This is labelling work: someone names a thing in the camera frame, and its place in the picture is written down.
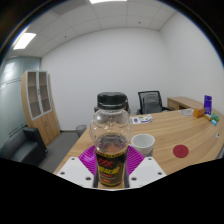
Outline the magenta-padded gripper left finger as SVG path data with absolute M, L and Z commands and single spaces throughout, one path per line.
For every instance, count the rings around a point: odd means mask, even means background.
M 84 188 L 97 188 L 95 147 L 89 147 L 78 157 L 70 157 L 58 171 L 57 176 Z

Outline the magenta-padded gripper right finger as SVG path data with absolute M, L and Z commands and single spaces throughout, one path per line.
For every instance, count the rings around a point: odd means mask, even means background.
M 140 188 L 165 176 L 153 157 L 145 157 L 131 145 L 128 146 L 124 176 L 126 188 Z

